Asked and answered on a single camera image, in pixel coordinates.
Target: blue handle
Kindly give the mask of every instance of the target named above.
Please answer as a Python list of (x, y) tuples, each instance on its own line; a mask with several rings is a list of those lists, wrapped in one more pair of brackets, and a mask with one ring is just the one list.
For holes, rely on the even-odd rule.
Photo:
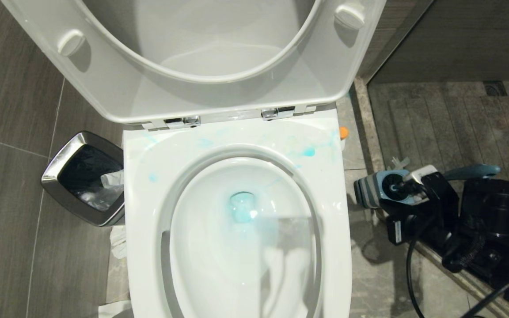
[(462, 167), (447, 171), (444, 176), (447, 181), (450, 180), (466, 180), (473, 178), (489, 178), (500, 173), (501, 169), (494, 165), (485, 165), (479, 163), (468, 167)]

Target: chrome hinge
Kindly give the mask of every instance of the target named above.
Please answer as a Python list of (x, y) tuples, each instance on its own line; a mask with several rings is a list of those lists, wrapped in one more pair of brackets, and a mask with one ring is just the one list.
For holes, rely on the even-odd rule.
[(168, 127), (169, 129), (196, 127), (201, 125), (201, 118), (199, 116), (172, 118), (165, 119), (164, 123), (166, 123), (166, 127)]
[(261, 110), (261, 116), (265, 121), (289, 118), (293, 117), (295, 109), (294, 106), (263, 109)]

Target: trash can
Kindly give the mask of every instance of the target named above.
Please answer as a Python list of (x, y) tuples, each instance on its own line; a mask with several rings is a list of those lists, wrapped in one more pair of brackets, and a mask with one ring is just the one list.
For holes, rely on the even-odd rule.
[[(46, 192), (68, 211), (94, 226), (124, 223), (123, 150), (81, 131), (50, 161), (42, 175)], [(111, 175), (120, 182), (108, 183)]]

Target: toilet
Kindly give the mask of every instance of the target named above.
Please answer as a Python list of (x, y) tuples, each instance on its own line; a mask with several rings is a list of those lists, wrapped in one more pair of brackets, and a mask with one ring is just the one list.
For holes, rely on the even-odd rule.
[(348, 317), (334, 102), (385, 0), (3, 2), (99, 114), (127, 127), (136, 318)]

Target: orange cap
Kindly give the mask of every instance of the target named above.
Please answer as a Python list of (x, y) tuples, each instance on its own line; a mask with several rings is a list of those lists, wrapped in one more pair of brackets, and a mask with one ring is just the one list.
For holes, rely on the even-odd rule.
[(347, 127), (339, 127), (339, 135), (341, 140), (349, 137), (349, 129), (347, 129)]

